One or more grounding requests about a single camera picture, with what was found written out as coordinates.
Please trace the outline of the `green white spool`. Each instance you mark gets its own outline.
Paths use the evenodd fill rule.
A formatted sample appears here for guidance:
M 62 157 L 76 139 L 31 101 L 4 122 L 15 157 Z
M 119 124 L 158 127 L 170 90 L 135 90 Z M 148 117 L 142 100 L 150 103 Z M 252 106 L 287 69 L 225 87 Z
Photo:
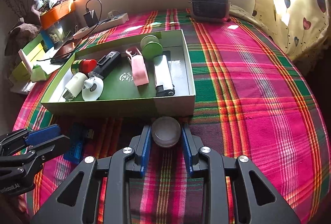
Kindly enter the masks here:
M 163 54 L 163 47 L 159 42 L 159 39 L 154 35 L 143 37 L 140 42 L 140 48 L 141 54 L 146 60 L 152 60 Z

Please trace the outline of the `white panda round gadget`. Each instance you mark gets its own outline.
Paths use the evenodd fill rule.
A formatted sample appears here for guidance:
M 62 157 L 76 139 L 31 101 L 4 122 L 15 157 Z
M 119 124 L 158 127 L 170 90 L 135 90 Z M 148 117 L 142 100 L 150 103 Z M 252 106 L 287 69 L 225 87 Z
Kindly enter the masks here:
M 84 101 L 97 100 L 104 89 L 104 82 L 99 77 L 91 77 L 84 81 L 82 96 Z

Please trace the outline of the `green crumpled paper bag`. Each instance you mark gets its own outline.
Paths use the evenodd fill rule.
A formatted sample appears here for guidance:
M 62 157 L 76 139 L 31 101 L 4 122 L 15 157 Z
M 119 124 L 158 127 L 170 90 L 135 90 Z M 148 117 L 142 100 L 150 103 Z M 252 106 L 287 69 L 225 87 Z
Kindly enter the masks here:
M 35 65 L 32 68 L 32 72 L 30 75 L 31 82 L 39 82 L 39 81 L 47 81 L 50 78 L 50 75 L 48 75 L 41 66 Z

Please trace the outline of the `white tube upright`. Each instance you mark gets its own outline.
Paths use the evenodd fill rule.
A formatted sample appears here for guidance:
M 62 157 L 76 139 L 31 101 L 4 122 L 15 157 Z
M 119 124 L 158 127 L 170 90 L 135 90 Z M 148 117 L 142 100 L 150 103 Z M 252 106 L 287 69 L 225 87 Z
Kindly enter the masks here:
M 22 62 L 24 63 L 26 70 L 31 75 L 34 65 L 30 62 L 30 60 L 27 58 L 26 54 L 24 53 L 24 51 L 22 49 L 20 49 L 18 51 L 18 55 L 20 56 Z

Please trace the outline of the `blue usb device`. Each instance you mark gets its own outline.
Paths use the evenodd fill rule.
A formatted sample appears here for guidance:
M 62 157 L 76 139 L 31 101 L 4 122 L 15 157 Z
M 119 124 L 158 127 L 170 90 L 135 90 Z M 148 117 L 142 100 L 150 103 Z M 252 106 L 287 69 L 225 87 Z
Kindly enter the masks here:
M 84 156 L 84 146 L 88 140 L 93 139 L 93 129 L 83 123 L 73 123 L 69 131 L 70 147 L 63 154 L 63 158 L 75 165 L 78 165 Z

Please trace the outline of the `white wall charger plug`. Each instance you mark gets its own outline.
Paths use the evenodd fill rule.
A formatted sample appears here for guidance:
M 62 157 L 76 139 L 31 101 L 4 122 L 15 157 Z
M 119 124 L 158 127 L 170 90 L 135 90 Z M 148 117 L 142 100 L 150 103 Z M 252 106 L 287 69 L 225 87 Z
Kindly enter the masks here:
M 81 93 L 84 82 L 87 79 L 88 77 L 84 73 L 76 73 L 65 85 L 65 91 L 62 95 L 65 101 L 71 101 L 76 98 Z

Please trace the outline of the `cream heart pattern curtain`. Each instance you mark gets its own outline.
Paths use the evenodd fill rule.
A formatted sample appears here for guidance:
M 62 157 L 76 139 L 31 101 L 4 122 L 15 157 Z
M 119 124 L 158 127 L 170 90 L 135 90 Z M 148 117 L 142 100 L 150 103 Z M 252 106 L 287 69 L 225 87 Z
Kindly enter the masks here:
M 255 0 L 252 15 L 293 61 L 321 45 L 329 26 L 329 0 Z

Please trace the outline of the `small translucent round jar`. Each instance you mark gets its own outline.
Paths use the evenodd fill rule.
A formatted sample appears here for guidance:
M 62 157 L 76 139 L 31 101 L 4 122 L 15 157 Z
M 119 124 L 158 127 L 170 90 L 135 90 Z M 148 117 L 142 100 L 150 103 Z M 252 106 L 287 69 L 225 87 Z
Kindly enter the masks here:
M 181 126 L 173 117 L 160 117 L 151 125 L 151 134 L 158 146 L 170 148 L 179 141 Z

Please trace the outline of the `plaid pink green tablecloth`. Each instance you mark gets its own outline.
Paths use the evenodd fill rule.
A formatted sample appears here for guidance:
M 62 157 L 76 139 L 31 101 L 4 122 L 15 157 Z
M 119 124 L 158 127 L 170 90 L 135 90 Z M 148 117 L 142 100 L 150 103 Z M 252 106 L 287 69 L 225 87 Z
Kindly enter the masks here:
M 232 18 L 221 25 L 198 23 L 189 10 L 152 11 L 83 41 L 80 50 L 116 39 L 182 29 L 195 81 L 190 130 L 221 155 L 246 155 L 265 174 L 301 223 L 317 213 L 330 191 L 328 133 L 316 99 L 301 73 L 261 30 Z M 41 105 L 50 82 L 38 82 L 26 98 L 13 129 L 51 123 L 63 132 L 76 120 L 53 116 Z M 82 119 L 95 138 L 86 155 L 110 156 L 128 145 L 142 121 Z M 18 197 L 18 212 L 33 216 L 73 170 L 58 157 L 34 179 L 35 189 Z M 181 146 L 153 148 L 145 179 L 131 181 L 132 223 L 199 223 L 202 180 L 189 179 Z

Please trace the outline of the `small grey space heater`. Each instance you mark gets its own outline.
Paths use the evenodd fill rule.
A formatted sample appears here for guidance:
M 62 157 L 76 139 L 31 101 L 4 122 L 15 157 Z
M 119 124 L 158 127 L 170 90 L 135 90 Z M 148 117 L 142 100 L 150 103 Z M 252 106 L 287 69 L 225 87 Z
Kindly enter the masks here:
M 229 19 L 229 0 L 190 0 L 191 17 L 197 21 L 222 23 Z

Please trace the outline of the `yellow green box stack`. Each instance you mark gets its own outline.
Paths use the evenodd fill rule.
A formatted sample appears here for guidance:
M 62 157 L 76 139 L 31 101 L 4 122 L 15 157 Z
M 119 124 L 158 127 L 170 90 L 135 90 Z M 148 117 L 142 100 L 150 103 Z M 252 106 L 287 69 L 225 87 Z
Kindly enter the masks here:
M 48 74 L 52 74 L 58 69 L 58 66 L 54 66 L 47 60 L 55 54 L 55 49 L 51 48 L 47 51 L 44 49 L 45 44 L 41 34 L 38 34 L 36 38 L 30 41 L 26 46 L 22 48 L 24 53 L 30 62 L 35 66 L 39 65 Z M 30 80 L 30 74 L 26 70 L 24 63 L 21 62 L 13 69 L 11 75 L 9 76 L 9 81 L 12 83 L 27 82 Z

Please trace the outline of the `brown bottle red cap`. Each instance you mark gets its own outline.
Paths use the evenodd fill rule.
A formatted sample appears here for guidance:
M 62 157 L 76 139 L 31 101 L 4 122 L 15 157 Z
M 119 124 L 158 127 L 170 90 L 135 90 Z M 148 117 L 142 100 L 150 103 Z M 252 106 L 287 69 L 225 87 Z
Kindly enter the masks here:
M 82 60 L 75 60 L 71 64 L 71 72 L 73 75 L 81 72 L 87 75 L 91 72 L 94 68 L 96 68 L 97 61 L 94 59 L 82 59 Z

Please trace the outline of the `black smartphone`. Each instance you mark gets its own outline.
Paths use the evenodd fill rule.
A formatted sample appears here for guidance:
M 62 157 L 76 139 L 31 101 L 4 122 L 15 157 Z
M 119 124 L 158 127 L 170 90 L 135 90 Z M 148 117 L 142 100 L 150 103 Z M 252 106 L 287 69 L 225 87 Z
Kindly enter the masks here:
M 63 44 L 60 47 L 58 52 L 50 60 L 51 64 L 63 64 L 66 62 L 66 59 L 70 57 L 71 53 L 74 51 L 76 46 L 79 44 L 79 40 L 71 39 Z

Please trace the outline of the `black clear stamp device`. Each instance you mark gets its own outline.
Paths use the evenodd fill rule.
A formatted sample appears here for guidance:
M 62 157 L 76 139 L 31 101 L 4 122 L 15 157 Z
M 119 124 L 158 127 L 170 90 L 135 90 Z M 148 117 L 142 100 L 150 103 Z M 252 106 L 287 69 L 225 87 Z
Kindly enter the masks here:
M 121 54 L 118 51 L 110 51 L 102 57 L 96 64 L 96 67 L 88 73 L 88 78 L 99 77 L 105 79 L 114 68 L 121 62 Z

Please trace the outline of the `pink folding clip long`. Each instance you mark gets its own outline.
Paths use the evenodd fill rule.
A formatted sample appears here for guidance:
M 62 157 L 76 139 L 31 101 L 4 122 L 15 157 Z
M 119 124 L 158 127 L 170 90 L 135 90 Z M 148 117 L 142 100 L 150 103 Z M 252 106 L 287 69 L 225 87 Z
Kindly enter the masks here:
M 133 46 L 126 50 L 126 54 L 131 65 L 134 84 L 136 86 L 148 84 L 149 77 L 141 52 L 138 50 L 137 47 Z

